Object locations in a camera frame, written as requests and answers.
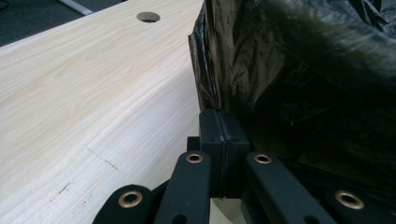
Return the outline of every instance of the gray floor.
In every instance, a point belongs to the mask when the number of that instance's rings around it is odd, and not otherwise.
[[[233,224],[247,224],[241,211],[241,200],[239,199],[213,199],[222,214]]]
[[[0,47],[50,28],[79,19],[81,14],[57,0],[7,0],[0,10]],[[121,0],[74,0],[93,12],[119,4]]]

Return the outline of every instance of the wooden table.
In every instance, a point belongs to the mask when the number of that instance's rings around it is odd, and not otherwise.
[[[0,223],[91,223],[114,190],[170,177],[198,135],[201,5],[128,1],[0,48]]]

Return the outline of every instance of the black plastic bag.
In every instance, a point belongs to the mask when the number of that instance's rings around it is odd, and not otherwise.
[[[258,150],[396,192],[396,1],[206,0],[200,107]]]

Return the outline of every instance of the round hole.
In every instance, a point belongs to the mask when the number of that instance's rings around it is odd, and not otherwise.
[[[124,208],[135,207],[143,200],[142,193],[138,191],[128,191],[123,193],[119,198],[119,205]]]
[[[187,218],[184,215],[177,215],[172,219],[173,224],[185,224],[187,223]]]
[[[148,23],[153,23],[161,19],[161,17],[154,12],[140,12],[136,17],[138,20]]]
[[[124,201],[127,203],[132,203],[136,199],[137,199],[137,196],[135,194],[128,194],[127,196],[125,196]]]
[[[306,224],[320,224],[320,222],[315,217],[305,217],[304,222]]]
[[[202,157],[199,154],[190,154],[187,156],[187,161],[190,163],[198,163],[204,160],[204,157]]]
[[[254,160],[259,163],[262,163],[262,164],[268,164],[268,163],[271,163],[271,161],[272,161],[272,159],[270,157],[265,156],[263,154],[256,155],[254,157]]]
[[[362,209],[364,207],[363,201],[358,196],[344,190],[335,192],[335,199],[348,208]]]

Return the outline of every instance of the black bracket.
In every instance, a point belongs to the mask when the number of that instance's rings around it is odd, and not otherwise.
[[[208,223],[210,198],[223,197],[242,200],[248,224],[396,223],[394,209],[356,188],[314,197],[302,183],[274,154],[253,150],[236,116],[208,109],[169,181],[154,190],[118,189],[93,223]]]

